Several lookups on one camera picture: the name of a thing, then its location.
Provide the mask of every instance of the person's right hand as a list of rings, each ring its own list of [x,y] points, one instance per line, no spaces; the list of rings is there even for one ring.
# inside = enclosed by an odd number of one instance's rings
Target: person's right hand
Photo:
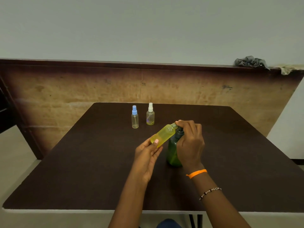
[[[190,174],[204,169],[201,154],[205,147],[202,136],[202,125],[194,121],[176,121],[177,126],[184,128],[184,136],[177,142],[177,157],[185,171]]]

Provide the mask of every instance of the blue jeans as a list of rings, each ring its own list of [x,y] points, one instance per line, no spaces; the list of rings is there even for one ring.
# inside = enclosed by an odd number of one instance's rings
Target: blue jeans
[[[181,226],[173,219],[167,218],[159,223],[156,228],[181,228]]]

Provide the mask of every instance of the hand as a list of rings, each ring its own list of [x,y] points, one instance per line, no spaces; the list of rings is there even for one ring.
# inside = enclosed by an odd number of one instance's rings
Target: hand
[[[185,135],[177,142],[177,157],[185,171],[190,174],[204,169],[201,154],[205,147],[202,136],[202,125],[193,121],[176,121],[177,126],[184,128]]]
[[[135,149],[135,159],[131,172],[142,178],[145,184],[150,181],[155,162],[163,150],[162,146],[157,148],[157,144],[158,139],[151,144],[150,138],[148,138]]]

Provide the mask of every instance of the person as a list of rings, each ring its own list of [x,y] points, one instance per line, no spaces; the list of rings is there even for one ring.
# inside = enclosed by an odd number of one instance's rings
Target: person
[[[175,123],[184,128],[184,136],[177,142],[178,159],[187,174],[195,174],[196,171],[204,169],[201,163],[201,154],[205,146],[202,126],[195,124],[194,121],[179,120]],[[163,149],[162,146],[157,148],[157,144],[157,140],[151,144],[148,138],[135,149],[134,163],[108,228],[139,227],[147,184],[152,176],[154,164]],[[205,206],[213,228],[250,227],[220,189],[208,192],[209,189],[217,189],[218,186],[207,172],[196,174],[191,180],[199,195],[203,195],[201,202]],[[158,226],[160,225],[168,228],[180,227],[174,220],[165,220]]]

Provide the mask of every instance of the transparent bottle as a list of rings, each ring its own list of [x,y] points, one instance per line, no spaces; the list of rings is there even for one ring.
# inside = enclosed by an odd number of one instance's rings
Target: transparent bottle
[[[167,141],[170,137],[172,137],[175,134],[176,129],[177,129],[177,125],[175,123],[172,123],[171,125],[168,124],[160,131],[158,131],[157,134],[153,135],[150,140],[153,143],[156,139],[158,139],[159,142],[157,147],[160,147],[165,141]]]
[[[168,151],[167,151],[167,162],[175,167],[181,167],[182,164],[177,157],[176,145],[180,138],[184,135],[184,129],[180,126],[176,129],[174,136],[169,139]]]
[[[155,113],[153,111],[153,103],[149,103],[149,108],[147,111],[147,117],[146,117],[146,122],[147,125],[151,126],[154,124],[154,118],[155,118]]]
[[[132,127],[134,129],[139,127],[136,105],[132,106]]]

